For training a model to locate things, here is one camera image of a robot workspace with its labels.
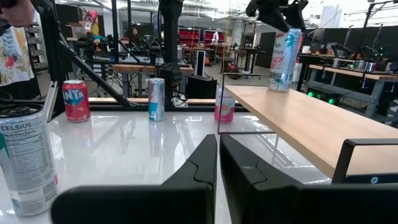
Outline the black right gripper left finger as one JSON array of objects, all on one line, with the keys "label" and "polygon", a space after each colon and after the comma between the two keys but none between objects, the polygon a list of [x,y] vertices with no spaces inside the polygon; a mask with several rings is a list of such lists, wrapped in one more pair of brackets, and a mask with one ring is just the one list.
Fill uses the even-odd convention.
[{"label": "black right gripper left finger", "polygon": [[208,134],[160,185],[81,186],[53,202],[53,223],[214,223],[217,140]]}]

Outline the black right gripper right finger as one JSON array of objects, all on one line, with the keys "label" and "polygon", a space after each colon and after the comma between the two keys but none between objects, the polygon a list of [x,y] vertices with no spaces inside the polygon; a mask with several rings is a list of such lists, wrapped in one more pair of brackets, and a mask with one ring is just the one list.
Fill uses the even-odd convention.
[{"label": "black right gripper right finger", "polygon": [[396,139],[346,139],[332,183],[303,184],[228,134],[220,166],[233,223],[397,223],[397,174],[347,175],[356,146]]}]

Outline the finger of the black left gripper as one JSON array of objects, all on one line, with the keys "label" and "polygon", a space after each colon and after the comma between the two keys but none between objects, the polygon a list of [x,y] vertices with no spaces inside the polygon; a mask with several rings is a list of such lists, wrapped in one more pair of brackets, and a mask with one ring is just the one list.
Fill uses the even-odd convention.
[{"label": "finger of the black left gripper", "polygon": [[292,8],[289,14],[289,26],[301,30],[305,30],[305,22],[302,17],[302,9],[301,8]]},{"label": "finger of the black left gripper", "polygon": [[270,9],[269,11],[259,11],[258,19],[280,31],[288,32],[289,25],[286,23],[281,11],[279,9]]}]

